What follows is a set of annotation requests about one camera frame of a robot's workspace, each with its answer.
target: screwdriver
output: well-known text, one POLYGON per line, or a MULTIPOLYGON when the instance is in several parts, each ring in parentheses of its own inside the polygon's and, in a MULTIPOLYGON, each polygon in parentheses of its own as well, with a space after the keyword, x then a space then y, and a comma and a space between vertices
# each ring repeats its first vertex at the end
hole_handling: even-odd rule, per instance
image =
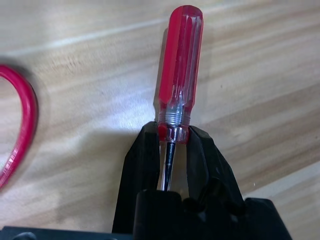
POLYGON ((158 133, 166 142, 163 191, 170 190, 176 144, 188 142, 203 26, 203 14, 195 6, 180 6, 170 16, 159 88, 158 133))

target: metal shaft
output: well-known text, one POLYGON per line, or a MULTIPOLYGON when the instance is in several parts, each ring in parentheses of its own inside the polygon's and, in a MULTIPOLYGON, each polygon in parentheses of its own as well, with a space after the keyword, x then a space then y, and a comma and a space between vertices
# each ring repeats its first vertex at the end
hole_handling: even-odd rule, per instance
POLYGON ((170 190, 175 149, 176 149, 176 144, 174 142, 168 142, 166 144, 165 162, 163 166, 162 183, 161 183, 162 191, 170 190))

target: red wire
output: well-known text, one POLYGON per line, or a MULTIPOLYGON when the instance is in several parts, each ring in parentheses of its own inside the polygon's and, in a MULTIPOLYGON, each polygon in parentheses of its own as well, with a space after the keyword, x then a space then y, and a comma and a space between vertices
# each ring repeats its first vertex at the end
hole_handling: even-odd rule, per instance
POLYGON ((18 139, 11 155, 0 173, 0 189, 15 172, 33 140, 38 118, 38 105, 31 85, 11 68, 0 65, 0 77, 8 80, 16 89, 22 106, 22 121, 18 139))

